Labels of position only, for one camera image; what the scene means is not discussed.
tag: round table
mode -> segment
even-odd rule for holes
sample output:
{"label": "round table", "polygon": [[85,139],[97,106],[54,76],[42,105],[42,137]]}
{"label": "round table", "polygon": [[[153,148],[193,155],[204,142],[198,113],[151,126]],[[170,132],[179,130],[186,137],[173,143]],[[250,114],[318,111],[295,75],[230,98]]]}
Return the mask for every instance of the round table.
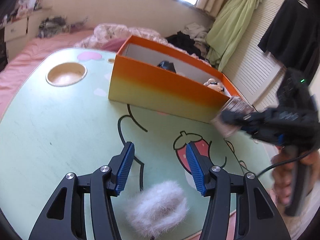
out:
{"label": "round table", "polygon": [[[185,239],[200,231],[208,207],[209,198],[196,191],[184,167],[184,143],[197,141],[200,151],[208,151],[215,165],[225,165],[231,173],[243,175],[245,167],[258,172],[270,165],[263,144],[243,132],[228,138],[233,152],[210,124],[109,101],[113,67],[109,59],[115,55],[89,49],[55,52],[26,80],[0,123],[0,207],[23,240],[65,174],[80,176],[107,165],[120,154],[121,137],[135,144],[135,155],[145,163],[145,189],[175,180],[187,196],[186,219],[161,239]],[[50,85],[45,78],[48,71],[66,62],[84,65],[86,76],[70,86]],[[139,170],[133,162],[125,190],[112,198],[123,240],[142,239],[125,219],[127,200],[139,193]],[[272,185],[268,173],[261,182],[265,188]],[[230,211],[235,208],[232,196]],[[85,221],[87,238],[94,239],[88,194]]]}

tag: green jacket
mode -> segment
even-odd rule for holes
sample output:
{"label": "green jacket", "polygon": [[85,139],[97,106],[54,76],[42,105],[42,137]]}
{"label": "green jacket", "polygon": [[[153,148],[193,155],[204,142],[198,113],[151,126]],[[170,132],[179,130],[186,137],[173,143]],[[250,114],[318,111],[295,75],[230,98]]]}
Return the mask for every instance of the green jacket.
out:
{"label": "green jacket", "polygon": [[218,14],[206,42],[210,45],[207,59],[221,72],[248,27],[253,10],[260,0],[228,0]]}

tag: blue gripper pad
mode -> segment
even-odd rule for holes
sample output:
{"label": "blue gripper pad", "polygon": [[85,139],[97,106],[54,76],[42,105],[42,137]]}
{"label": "blue gripper pad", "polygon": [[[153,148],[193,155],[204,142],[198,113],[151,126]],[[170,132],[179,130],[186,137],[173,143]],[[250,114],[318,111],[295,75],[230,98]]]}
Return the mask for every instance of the blue gripper pad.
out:
{"label": "blue gripper pad", "polygon": [[120,192],[124,190],[124,186],[127,182],[133,159],[134,159],[134,144],[131,143],[129,146],[129,149],[125,154],[125,157],[122,161],[122,164],[117,174],[117,183],[116,183],[115,192],[118,196],[120,195]]}
{"label": "blue gripper pad", "polygon": [[190,144],[187,145],[186,158],[187,158],[190,170],[191,170],[193,180],[196,184],[196,189],[203,196],[207,192],[207,189],[205,188],[205,185],[204,185],[204,174],[200,168],[198,160],[196,159],[196,156],[195,156]]}

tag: pink heart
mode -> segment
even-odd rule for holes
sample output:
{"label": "pink heart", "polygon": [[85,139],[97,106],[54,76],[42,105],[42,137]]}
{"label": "pink heart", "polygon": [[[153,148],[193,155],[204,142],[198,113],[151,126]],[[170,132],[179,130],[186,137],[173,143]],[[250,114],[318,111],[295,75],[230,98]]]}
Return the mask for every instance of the pink heart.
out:
{"label": "pink heart", "polygon": [[83,52],[83,53],[79,54],[77,58],[80,61],[87,61],[87,60],[90,60],[90,59],[101,60],[102,59],[102,55],[100,53],[98,53],[98,52],[86,51],[86,52]]}

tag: closet door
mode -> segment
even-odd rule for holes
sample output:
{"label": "closet door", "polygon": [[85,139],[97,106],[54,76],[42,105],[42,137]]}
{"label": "closet door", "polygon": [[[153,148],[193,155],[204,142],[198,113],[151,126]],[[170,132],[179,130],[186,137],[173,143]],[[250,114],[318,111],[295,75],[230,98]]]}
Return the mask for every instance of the closet door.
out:
{"label": "closet door", "polygon": [[277,107],[278,99],[276,97],[277,90],[284,78],[285,68],[282,68],[268,88],[263,92],[261,97],[253,104],[253,106],[262,112],[266,107]]}
{"label": "closet door", "polygon": [[258,47],[283,2],[263,0],[259,4],[236,51],[222,71],[252,105],[265,96],[264,92],[274,84],[283,67],[272,55],[264,54]]}

